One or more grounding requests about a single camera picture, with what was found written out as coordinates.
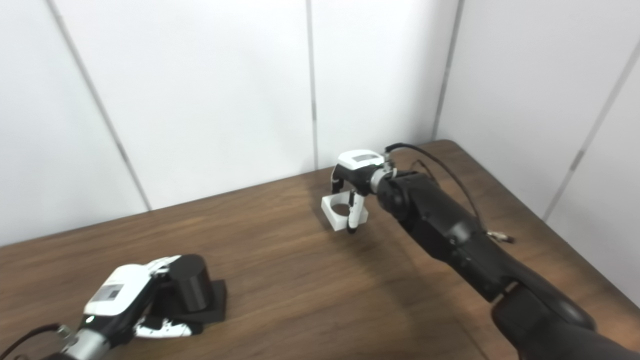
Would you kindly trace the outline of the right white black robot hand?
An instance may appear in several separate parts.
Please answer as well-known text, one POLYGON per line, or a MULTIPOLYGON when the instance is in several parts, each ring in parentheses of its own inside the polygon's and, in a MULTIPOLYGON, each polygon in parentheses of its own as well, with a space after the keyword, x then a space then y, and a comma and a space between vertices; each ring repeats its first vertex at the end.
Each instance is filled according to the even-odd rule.
POLYGON ((331 194, 343 194, 345 184, 351 185, 350 191, 346 192, 349 213, 344 226, 349 234, 356 233, 362 224, 366 210, 365 198, 377 193, 381 179, 386 174, 386 159, 372 150, 349 150, 338 156, 330 177, 331 194))

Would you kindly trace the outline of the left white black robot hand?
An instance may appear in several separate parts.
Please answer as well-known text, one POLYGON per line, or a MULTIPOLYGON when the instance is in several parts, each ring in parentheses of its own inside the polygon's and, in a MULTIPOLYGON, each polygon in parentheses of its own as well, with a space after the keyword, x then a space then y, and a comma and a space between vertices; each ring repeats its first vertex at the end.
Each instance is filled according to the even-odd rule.
POLYGON ((169 271, 182 255, 162 257, 147 264, 116 268, 84 306, 77 338, 94 337, 109 349, 133 338, 165 339, 201 335, 204 326, 180 321, 168 314, 150 315, 147 309, 169 281, 169 271))

